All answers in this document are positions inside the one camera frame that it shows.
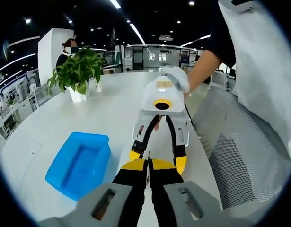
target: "potted plant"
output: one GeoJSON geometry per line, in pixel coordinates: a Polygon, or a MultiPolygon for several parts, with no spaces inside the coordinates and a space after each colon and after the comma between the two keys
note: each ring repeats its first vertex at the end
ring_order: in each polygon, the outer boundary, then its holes
{"type": "Polygon", "coordinates": [[[101,66],[103,61],[99,54],[89,48],[83,47],[75,55],[70,55],[66,62],[53,70],[48,79],[49,93],[57,85],[62,92],[70,91],[73,102],[81,102],[89,96],[89,79],[95,78],[97,83],[101,79],[101,66]]]}
{"type": "Polygon", "coordinates": [[[11,108],[13,108],[13,104],[14,104],[14,100],[10,99],[8,102],[7,102],[8,106],[11,108]]]}

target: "window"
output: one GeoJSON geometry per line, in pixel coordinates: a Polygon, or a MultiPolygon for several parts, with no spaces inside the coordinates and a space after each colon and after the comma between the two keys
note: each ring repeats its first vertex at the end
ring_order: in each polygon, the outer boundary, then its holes
{"type": "Polygon", "coordinates": [[[149,60],[155,60],[156,59],[156,54],[155,53],[150,53],[149,54],[149,60]]]}
{"type": "Polygon", "coordinates": [[[166,53],[159,54],[159,61],[166,61],[166,53]]]}

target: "gray gripper base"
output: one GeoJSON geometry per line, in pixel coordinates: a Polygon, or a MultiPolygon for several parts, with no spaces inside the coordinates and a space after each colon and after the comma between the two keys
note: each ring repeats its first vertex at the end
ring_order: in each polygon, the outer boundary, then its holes
{"type": "Polygon", "coordinates": [[[76,209],[62,218],[49,218],[39,222],[41,227],[117,227],[124,203],[131,191],[131,186],[106,183],[90,194],[81,198],[76,209]],[[106,195],[112,192],[112,198],[102,220],[92,217],[96,207],[104,202],[106,195]]]}
{"type": "Polygon", "coordinates": [[[250,227],[245,219],[232,218],[220,209],[219,201],[193,182],[164,186],[172,203],[178,227],[250,227]],[[198,219],[192,218],[191,211],[198,219]]]}

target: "dark hair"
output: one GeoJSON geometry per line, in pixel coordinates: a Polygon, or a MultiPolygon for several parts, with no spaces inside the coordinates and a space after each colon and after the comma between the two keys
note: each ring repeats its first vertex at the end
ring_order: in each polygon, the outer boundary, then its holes
{"type": "Polygon", "coordinates": [[[73,38],[68,39],[65,43],[62,43],[62,46],[64,46],[64,47],[71,47],[71,41],[76,41],[76,40],[73,39],[73,38]]]}

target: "forearm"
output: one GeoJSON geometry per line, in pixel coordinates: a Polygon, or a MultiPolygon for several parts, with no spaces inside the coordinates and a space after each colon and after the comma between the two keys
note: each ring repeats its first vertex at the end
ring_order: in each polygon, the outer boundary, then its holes
{"type": "Polygon", "coordinates": [[[202,84],[221,65],[221,59],[211,51],[204,51],[188,73],[190,92],[202,84]]]}

